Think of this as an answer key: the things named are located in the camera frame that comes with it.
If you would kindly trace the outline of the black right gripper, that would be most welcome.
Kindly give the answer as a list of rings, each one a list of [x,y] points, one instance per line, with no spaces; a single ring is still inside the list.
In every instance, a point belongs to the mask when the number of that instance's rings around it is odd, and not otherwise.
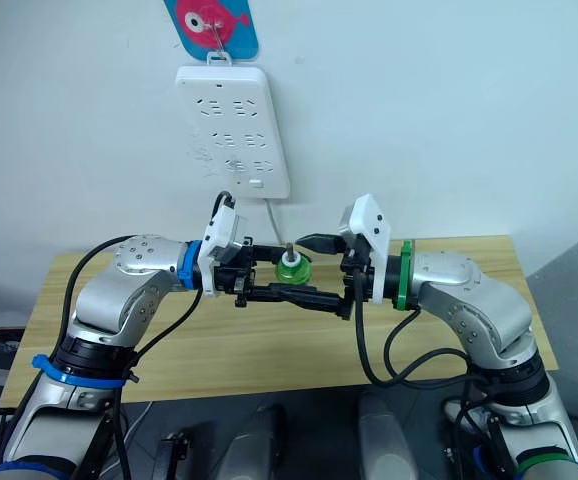
[[[342,237],[339,235],[312,233],[300,237],[295,243],[319,254],[337,255],[342,252]],[[366,280],[367,270],[372,267],[370,251],[370,244],[364,237],[355,237],[352,245],[346,248],[340,263],[340,270],[344,273],[343,299],[333,293],[298,292],[293,295],[292,303],[303,309],[332,313],[349,320],[355,302],[363,302],[372,293]]]

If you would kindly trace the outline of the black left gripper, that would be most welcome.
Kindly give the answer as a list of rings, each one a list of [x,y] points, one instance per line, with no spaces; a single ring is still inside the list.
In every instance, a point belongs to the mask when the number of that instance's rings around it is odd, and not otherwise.
[[[236,308],[245,308],[252,302],[307,302],[318,290],[313,286],[271,283],[254,286],[256,262],[278,264],[286,248],[282,246],[253,245],[252,238],[245,238],[242,248],[228,262],[214,268],[214,285],[219,293],[234,296]]]

